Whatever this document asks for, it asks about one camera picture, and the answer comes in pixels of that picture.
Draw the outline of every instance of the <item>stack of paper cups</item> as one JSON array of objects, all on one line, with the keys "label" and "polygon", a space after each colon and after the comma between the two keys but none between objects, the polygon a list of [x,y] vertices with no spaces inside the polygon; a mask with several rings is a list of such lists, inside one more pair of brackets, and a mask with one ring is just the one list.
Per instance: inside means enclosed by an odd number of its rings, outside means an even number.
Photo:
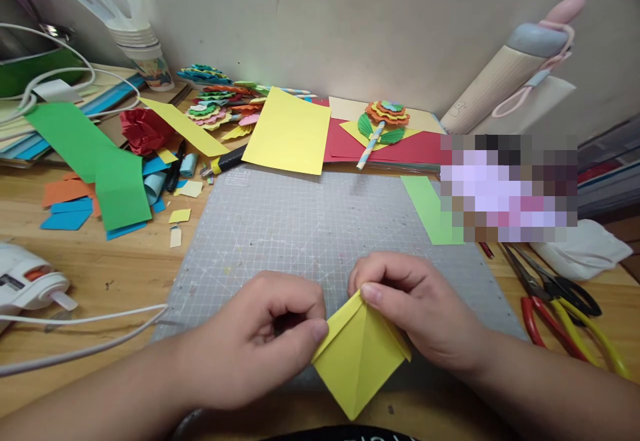
[{"label": "stack of paper cups", "polygon": [[151,89],[168,91],[174,88],[169,66],[162,56],[160,41],[149,24],[137,30],[108,29]]}]

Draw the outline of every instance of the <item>pink handle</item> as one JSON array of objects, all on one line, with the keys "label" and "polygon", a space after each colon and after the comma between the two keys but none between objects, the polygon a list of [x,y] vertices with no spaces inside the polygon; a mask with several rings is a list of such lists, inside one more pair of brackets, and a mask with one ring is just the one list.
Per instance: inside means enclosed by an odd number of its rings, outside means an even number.
[{"label": "pink handle", "polygon": [[547,14],[545,21],[569,24],[584,8],[587,0],[564,0]]}]

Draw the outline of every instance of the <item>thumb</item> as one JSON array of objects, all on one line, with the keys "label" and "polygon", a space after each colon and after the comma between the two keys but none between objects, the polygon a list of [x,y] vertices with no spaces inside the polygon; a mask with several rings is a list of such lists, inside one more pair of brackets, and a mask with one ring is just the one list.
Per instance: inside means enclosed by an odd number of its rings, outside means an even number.
[{"label": "thumb", "polygon": [[329,333],[324,319],[306,320],[260,348],[260,366],[271,384],[282,384],[304,370]]},{"label": "thumb", "polygon": [[404,291],[367,282],[360,287],[362,298],[389,321],[407,332],[416,332],[420,319],[419,304]]}]

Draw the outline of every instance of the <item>paper roll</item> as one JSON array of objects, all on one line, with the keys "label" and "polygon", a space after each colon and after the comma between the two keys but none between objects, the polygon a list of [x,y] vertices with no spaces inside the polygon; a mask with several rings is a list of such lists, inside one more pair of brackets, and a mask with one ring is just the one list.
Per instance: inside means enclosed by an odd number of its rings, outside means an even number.
[{"label": "paper roll", "polygon": [[575,90],[575,86],[557,77],[547,77],[524,104],[513,113],[496,119],[489,114],[469,134],[521,134]]},{"label": "paper roll", "polygon": [[197,153],[187,154],[180,165],[180,175],[183,177],[193,177],[195,164],[198,162]]}]

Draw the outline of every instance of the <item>power cord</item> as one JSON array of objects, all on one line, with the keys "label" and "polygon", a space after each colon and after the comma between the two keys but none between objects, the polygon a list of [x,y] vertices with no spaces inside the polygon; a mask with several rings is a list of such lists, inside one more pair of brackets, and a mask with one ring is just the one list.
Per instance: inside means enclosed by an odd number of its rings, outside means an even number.
[{"label": "power cord", "polygon": [[[82,89],[85,89],[86,87],[89,87],[90,85],[93,84],[93,82],[95,81],[95,73],[96,72],[101,72],[101,73],[105,73],[105,74],[109,74],[112,75],[114,77],[117,77],[118,79],[120,79],[121,81],[129,84],[129,86],[131,86],[133,88],[133,90],[136,92],[137,96],[134,100],[134,102],[127,106],[124,107],[122,109],[114,109],[113,111],[103,111],[100,113],[96,113],[96,114],[91,114],[89,116],[87,116],[89,119],[92,119],[94,117],[99,117],[102,115],[107,115],[107,114],[116,114],[122,111],[129,111],[130,109],[133,109],[134,107],[136,107],[139,103],[138,97],[140,96],[140,91],[130,82],[128,82],[126,79],[124,79],[123,77],[114,74],[112,72],[109,71],[105,71],[102,69],[96,69],[94,68],[90,62],[84,57],[82,56],[82,54],[80,54],[78,51],[76,51],[74,48],[72,48],[71,46],[69,46],[68,44],[66,44],[64,41],[61,41],[55,37],[52,37],[46,33],[42,33],[40,31],[36,31],[35,29],[31,29],[29,27],[24,27],[24,26],[20,26],[20,25],[16,25],[16,24],[7,24],[7,23],[0,23],[0,29],[1,28],[6,28],[6,29],[18,29],[20,31],[26,31],[26,32],[30,32],[32,34],[37,34],[39,36],[42,37],[46,37],[47,39],[50,39],[51,41],[55,42],[56,44],[59,44],[60,46],[65,47],[66,49],[70,50],[72,53],[74,53],[76,56],[78,56],[80,58],[80,60],[82,60],[82,62],[84,62],[84,64],[86,65],[86,67],[62,67],[60,69],[54,69],[52,71],[48,71],[46,73],[43,73],[37,77],[34,77],[31,82],[29,82],[29,84],[27,84],[25,91],[21,94],[21,95],[17,95],[17,96],[12,96],[12,97],[0,97],[0,101],[12,101],[12,100],[16,100],[16,99],[20,99],[20,104],[18,105],[18,107],[16,108],[16,110],[14,112],[12,112],[11,114],[9,114],[8,117],[6,117],[5,119],[0,119],[0,126],[8,124],[12,121],[15,121],[16,119],[20,118],[21,116],[29,113],[36,105],[37,103],[37,97],[36,95],[33,93],[33,89],[44,79],[47,79],[48,77],[51,77],[52,75],[56,75],[56,74],[62,74],[65,72],[76,72],[76,71],[87,71],[91,73],[91,77],[89,78],[88,81],[77,84],[75,86],[71,86],[71,88],[74,91],[81,91]],[[8,139],[13,139],[14,137],[19,137],[21,135],[24,135],[26,133],[31,133],[31,132],[35,132],[35,129],[32,129],[31,131],[21,131],[18,134],[15,135],[10,135],[10,136],[5,136],[5,137],[0,137],[0,141],[6,141]]]},{"label": "power cord", "polygon": [[49,356],[48,358],[42,358],[33,361],[26,361],[15,364],[7,364],[6,366],[0,366],[0,378],[4,378],[6,376],[12,376],[14,374],[20,374],[28,371],[34,371],[42,368],[48,368],[49,366],[54,366],[56,364],[62,364],[65,362],[73,361],[80,358],[86,358],[87,356],[92,356],[93,354],[97,354],[102,351],[109,350],[114,348],[115,346],[119,346],[122,343],[129,341],[130,339],[135,338],[142,331],[147,329],[149,326],[154,324],[160,317],[167,311],[169,308],[168,304],[157,304],[156,306],[148,306],[146,308],[140,308],[133,311],[125,311],[114,314],[107,314],[105,316],[96,316],[95,318],[85,318],[79,320],[48,320],[48,319],[39,319],[39,318],[23,318],[22,316],[6,316],[0,315],[0,321],[16,321],[16,322],[26,322],[32,324],[55,324],[57,326],[72,326],[75,324],[84,324],[88,322],[94,321],[103,321],[113,318],[120,318],[122,316],[129,316],[131,314],[138,314],[142,312],[152,311],[156,309],[161,309],[161,311],[153,316],[149,321],[145,322],[139,328],[131,331],[129,334],[122,336],[113,341],[109,341],[104,344],[99,344],[98,346],[93,346],[91,348],[85,348],[82,350],[65,353],[65,354],[57,354],[56,356]]}]

